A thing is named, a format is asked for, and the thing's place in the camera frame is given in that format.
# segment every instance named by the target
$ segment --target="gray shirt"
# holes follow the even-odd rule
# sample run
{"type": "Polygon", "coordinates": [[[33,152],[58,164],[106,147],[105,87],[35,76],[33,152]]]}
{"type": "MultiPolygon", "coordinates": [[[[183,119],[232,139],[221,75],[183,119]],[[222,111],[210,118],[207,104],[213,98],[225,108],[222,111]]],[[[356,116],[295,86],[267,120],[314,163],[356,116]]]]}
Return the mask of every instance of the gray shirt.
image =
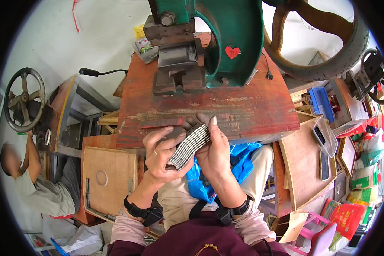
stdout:
{"type": "Polygon", "coordinates": [[[40,213],[54,217],[75,213],[71,194],[61,182],[53,184],[39,175],[34,185],[27,169],[15,180],[15,187],[27,206],[40,213]]]}

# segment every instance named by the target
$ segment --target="gray sleeve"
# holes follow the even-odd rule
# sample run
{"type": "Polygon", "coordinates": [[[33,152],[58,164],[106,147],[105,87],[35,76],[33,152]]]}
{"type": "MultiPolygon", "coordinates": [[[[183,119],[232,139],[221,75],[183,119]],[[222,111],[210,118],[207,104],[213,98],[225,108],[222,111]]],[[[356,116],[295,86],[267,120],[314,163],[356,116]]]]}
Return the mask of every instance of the gray sleeve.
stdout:
{"type": "Polygon", "coordinates": [[[19,193],[24,195],[31,195],[37,191],[35,185],[31,181],[29,169],[15,180],[15,188],[19,193]]]}

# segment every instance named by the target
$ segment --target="red string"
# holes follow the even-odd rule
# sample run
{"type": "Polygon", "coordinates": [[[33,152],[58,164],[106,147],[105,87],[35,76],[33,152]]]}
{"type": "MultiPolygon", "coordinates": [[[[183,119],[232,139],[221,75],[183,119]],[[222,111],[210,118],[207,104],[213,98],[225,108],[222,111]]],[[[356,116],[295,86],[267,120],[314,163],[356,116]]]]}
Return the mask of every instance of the red string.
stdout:
{"type": "Polygon", "coordinates": [[[77,32],[79,33],[80,30],[77,27],[77,22],[75,20],[75,15],[74,15],[74,8],[76,3],[77,3],[77,0],[74,0],[74,2],[72,3],[72,18],[74,19],[75,29],[77,29],[77,32]]]}

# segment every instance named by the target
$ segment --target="red heart sticker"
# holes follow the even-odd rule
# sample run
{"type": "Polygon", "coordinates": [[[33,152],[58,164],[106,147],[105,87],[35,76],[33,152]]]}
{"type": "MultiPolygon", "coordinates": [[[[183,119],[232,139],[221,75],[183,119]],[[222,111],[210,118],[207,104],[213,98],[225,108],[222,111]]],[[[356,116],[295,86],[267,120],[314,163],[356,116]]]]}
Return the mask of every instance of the red heart sticker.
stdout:
{"type": "Polygon", "coordinates": [[[229,58],[233,59],[240,53],[240,49],[238,47],[232,49],[232,47],[226,46],[225,52],[229,58]]]}

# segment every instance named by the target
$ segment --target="plastic container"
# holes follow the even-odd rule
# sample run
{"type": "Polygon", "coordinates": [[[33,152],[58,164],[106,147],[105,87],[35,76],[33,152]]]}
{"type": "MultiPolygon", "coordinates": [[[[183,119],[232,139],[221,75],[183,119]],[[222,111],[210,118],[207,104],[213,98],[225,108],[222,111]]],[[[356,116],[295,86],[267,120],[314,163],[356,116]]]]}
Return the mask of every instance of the plastic container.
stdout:
{"type": "Polygon", "coordinates": [[[138,57],[140,59],[142,59],[142,61],[145,64],[149,64],[149,63],[153,62],[154,60],[158,59],[159,46],[154,46],[150,50],[148,50],[144,53],[141,53],[138,50],[137,44],[138,44],[138,40],[132,43],[132,47],[134,48],[134,51],[138,55],[138,57]]]}
{"type": "Polygon", "coordinates": [[[330,158],[334,157],[334,154],[337,151],[338,142],[330,126],[322,116],[319,116],[316,121],[316,124],[313,127],[313,134],[323,153],[330,158]]]}
{"type": "Polygon", "coordinates": [[[334,122],[334,115],[331,110],[326,89],[324,89],[324,87],[312,88],[309,93],[317,115],[322,114],[328,122],[334,122]]]}

